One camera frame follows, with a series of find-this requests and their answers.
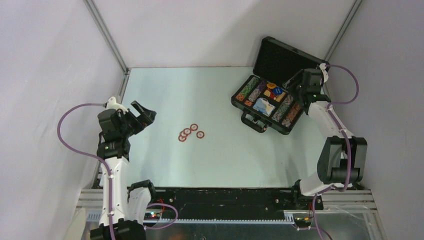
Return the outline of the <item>red Texas Hold'em card deck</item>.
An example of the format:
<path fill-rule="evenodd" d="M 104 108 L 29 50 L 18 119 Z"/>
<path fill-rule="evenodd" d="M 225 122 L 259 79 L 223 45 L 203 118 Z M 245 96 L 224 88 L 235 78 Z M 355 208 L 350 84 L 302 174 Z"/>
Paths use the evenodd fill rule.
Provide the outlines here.
<path fill-rule="evenodd" d="M 268 98 L 270 98 L 270 99 L 272 99 L 272 100 L 274 100 L 274 101 L 276 101 L 276 102 L 281 102 L 281 100 L 285 97 L 286 93 L 284 92 L 281 95 L 275 95 L 272 92 L 272 89 L 269 89 L 268 88 L 267 90 L 264 91 L 263 95 L 266 96 L 266 97 L 268 97 Z"/>

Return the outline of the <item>black poker set case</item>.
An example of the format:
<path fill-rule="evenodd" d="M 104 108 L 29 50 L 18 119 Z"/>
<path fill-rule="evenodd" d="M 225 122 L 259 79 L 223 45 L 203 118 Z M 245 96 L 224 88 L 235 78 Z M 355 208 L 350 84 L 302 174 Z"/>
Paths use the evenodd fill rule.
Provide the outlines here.
<path fill-rule="evenodd" d="M 288 135 L 302 115 L 303 109 L 300 106 L 302 110 L 301 114 L 298 115 L 297 120 L 292 128 L 286 128 L 282 126 L 282 121 L 285 119 L 294 103 L 296 103 L 295 98 L 283 88 L 283 84 L 292 78 L 298 71 L 302 69 L 316 69 L 322 63 L 328 64 L 328 62 L 324 59 L 320 59 L 271 36 L 263 38 L 261 40 L 252 75 L 243 83 L 243 85 L 236 91 L 236 93 L 233 94 L 230 99 L 231 104 L 234 107 L 242 110 L 242 123 L 259 133 L 264 133 L 269 127 L 271 127 L 280 134 Z M 243 101 L 236 100 L 236 95 L 242 90 L 242 88 L 252 77 L 259 78 L 259 82 L 253 88 L 253 90 L 260 82 L 267 81 L 267 83 L 276 84 L 277 87 L 282 88 L 286 93 L 281 102 L 274 101 L 264 96 L 264 91 L 268 89 L 267 86 L 259 95 L 257 99 L 265 98 L 275 106 L 275 109 L 270 116 L 265 116 L 264 114 L 253 109 L 253 105 L 257 99 L 252 106 L 244 105 L 245 100 L 247 100 L 248 96 L 252 93 L 253 90 Z M 272 120 L 272 116 L 275 114 L 276 110 L 288 95 L 293 97 L 293 101 L 290 107 L 279 122 Z"/>

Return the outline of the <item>blue round dealer button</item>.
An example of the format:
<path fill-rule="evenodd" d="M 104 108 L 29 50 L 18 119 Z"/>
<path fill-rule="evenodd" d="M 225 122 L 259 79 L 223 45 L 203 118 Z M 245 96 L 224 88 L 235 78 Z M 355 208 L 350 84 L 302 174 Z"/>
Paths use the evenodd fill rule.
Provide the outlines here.
<path fill-rule="evenodd" d="M 284 93 L 284 90 L 281 87 L 275 87 L 272 89 L 274 95 L 279 96 Z"/>

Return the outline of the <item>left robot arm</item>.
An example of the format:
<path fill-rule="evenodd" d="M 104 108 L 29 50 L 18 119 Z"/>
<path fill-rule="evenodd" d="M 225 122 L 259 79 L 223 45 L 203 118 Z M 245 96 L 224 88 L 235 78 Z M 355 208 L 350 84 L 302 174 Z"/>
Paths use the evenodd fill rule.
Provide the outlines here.
<path fill-rule="evenodd" d="M 104 140 L 99 144 L 96 155 L 101 159 L 104 185 L 99 226 L 90 231 L 92 240 L 146 239 L 144 214 L 147 208 L 153 208 L 158 202 L 158 194 L 150 180 L 131 185 L 127 183 L 129 138 L 151 125 L 157 114 L 137 101 L 133 101 L 131 106 L 139 113 L 138 116 L 117 102 L 115 97 L 110 97 L 105 110 L 97 116 Z"/>

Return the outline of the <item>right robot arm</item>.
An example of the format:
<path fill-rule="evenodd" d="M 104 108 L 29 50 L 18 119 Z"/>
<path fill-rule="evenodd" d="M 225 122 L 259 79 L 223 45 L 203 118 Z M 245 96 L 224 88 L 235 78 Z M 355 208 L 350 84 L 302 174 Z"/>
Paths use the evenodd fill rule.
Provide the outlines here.
<path fill-rule="evenodd" d="M 322 93 L 327 79 L 325 68 L 301 69 L 285 87 L 326 138 L 316 171 L 294 185 L 298 191 L 291 194 L 290 201 L 297 209 L 304 209 L 310 204 L 311 197 L 329 190 L 344 192 L 349 185 L 359 183 L 364 177 L 368 143 L 346 128 L 335 113 L 334 103 Z"/>

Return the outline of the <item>orange round button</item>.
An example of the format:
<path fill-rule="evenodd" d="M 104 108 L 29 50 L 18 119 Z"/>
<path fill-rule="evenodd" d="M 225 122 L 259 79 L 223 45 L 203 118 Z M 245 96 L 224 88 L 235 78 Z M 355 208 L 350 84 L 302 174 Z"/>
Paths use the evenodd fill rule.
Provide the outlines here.
<path fill-rule="evenodd" d="M 269 82 L 269 83 L 267 83 L 267 88 L 269 88 L 269 89 L 274 89 L 274 88 L 276 88 L 277 87 L 277 85 L 275 84 L 275 83 L 271 83 L 271 82 Z"/>

